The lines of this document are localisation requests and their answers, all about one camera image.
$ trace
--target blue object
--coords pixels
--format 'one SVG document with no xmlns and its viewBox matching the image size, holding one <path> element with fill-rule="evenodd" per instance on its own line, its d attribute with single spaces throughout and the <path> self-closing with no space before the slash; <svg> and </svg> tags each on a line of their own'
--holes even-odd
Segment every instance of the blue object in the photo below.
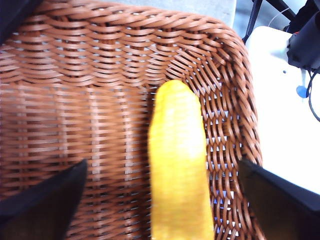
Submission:
<svg viewBox="0 0 320 240">
<path fill-rule="evenodd" d="M 296 88 L 296 93 L 303 99 L 307 98 L 307 88 L 305 86 L 298 86 Z"/>
</svg>

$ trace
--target white surface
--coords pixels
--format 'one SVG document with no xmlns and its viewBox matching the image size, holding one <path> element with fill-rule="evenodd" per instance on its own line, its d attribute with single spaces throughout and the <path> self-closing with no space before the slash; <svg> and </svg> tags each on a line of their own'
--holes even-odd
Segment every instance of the white surface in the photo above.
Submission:
<svg viewBox="0 0 320 240">
<path fill-rule="evenodd" d="M 306 71 L 288 64 L 290 37 L 287 32 L 260 26 L 246 44 L 263 167 L 320 194 L 320 122 L 311 113 L 308 98 L 297 94 L 297 87 L 307 87 L 310 77 Z M 311 99 L 320 115 L 319 74 L 313 80 Z"/>
<path fill-rule="evenodd" d="M 229 27 L 232 27 L 235 19 L 237 0 L 112 0 L 111 2 L 128 5 L 153 6 L 158 9 L 206 15 L 219 19 Z"/>
</svg>

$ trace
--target wicker weave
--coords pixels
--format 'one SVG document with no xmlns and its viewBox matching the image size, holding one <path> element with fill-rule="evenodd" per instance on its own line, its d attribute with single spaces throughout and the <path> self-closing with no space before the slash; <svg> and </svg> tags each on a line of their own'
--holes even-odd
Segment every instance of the wicker weave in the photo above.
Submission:
<svg viewBox="0 0 320 240">
<path fill-rule="evenodd" d="M 237 178 L 237 161 L 261 164 L 261 154 L 247 52 L 229 27 L 152 7 L 45 1 L 0 50 L 1 199 L 87 158 L 67 239 L 148 239 L 154 95 L 182 79 L 202 106 L 216 239 L 264 239 Z"/>
</svg>

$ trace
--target black plastic piece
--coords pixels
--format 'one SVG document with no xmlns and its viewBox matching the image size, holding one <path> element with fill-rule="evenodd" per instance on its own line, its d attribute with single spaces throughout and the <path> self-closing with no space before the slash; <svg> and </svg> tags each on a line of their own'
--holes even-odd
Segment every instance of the black plastic piece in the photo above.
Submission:
<svg viewBox="0 0 320 240">
<path fill-rule="evenodd" d="M 43 0 L 0 1 L 0 45 Z"/>
<path fill-rule="evenodd" d="M 0 201 L 0 240 L 63 240 L 81 200 L 87 161 Z"/>
<path fill-rule="evenodd" d="M 251 35 L 252 31 L 254 30 L 261 4 L 262 4 L 262 0 L 254 0 L 253 1 L 253 6 L 252 6 L 248 26 L 246 27 L 245 36 L 242 38 L 242 41 L 244 43 L 247 42 L 249 36 Z"/>
<path fill-rule="evenodd" d="M 238 164 L 240 185 L 266 239 L 320 239 L 320 195 L 248 160 Z"/>
<path fill-rule="evenodd" d="M 260 11 L 260 7 L 263 0 L 254 0 L 253 6 L 250 14 L 250 19 L 248 26 L 246 28 L 245 36 L 243 37 L 243 42 L 246 43 L 249 36 L 251 35 L 252 31 L 254 30 L 254 26 L 256 24 L 257 16 Z M 274 8 L 276 8 L 279 12 L 282 12 L 283 10 L 288 8 L 288 5 L 283 0 L 267 0 L 269 4 L 271 4 Z M 288 9 L 282 13 L 287 19 L 292 21 L 296 14 L 291 10 Z"/>
<path fill-rule="evenodd" d="M 311 71 L 320 66 L 320 11 L 298 33 L 292 35 L 288 48 L 290 65 Z"/>
</svg>

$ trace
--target black cable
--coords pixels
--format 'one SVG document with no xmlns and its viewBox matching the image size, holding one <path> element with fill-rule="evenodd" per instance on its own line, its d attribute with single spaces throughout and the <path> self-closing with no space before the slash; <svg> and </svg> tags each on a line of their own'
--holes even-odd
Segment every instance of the black cable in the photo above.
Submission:
<svg viewBox="0 0 320 240">
<path fill-rule="evenodd" d="M 312 92 L 312 83 L 313 83 L 313 80 L 315 78 L 315 76 L 320 72 L 320 66 L 314 71 L 313 75 L 311 75 L 311 71 L 308 70 L 308 73 L 309 73 L 309 76 L 310 76 L 310 81 L 309 81 L 309 84 L 308 84 L 308 87 L 306 89 L 306 93 L 305 93 L 305 96 L 306 97 L 309 97 L 309 108 L 313 114 L 313 116 L 315 117 L 315 119 L 317 119 L 319 122 L 320 122 L 320 117 L 316 114 L 313 106 L 312 106 L 312 102 L 311 102 L 311 92 Z"/>
</svg>

